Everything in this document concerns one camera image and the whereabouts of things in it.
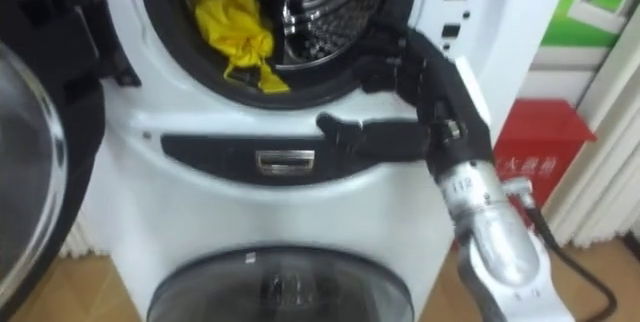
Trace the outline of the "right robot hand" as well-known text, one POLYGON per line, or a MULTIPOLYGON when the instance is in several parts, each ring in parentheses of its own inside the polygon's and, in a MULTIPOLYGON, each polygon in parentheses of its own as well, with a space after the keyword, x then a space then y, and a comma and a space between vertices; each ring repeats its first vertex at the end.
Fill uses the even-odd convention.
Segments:
POLYGON ((414 119, 341 120, 323 112, 316 126, 335 149, 379 162, 423 160, 433 173, 468 161, 494 161, 489 124, 454 61, 418 30, 372 19, 356 51, 379 65, 360 72, 366 93, 393 92, 414 119))

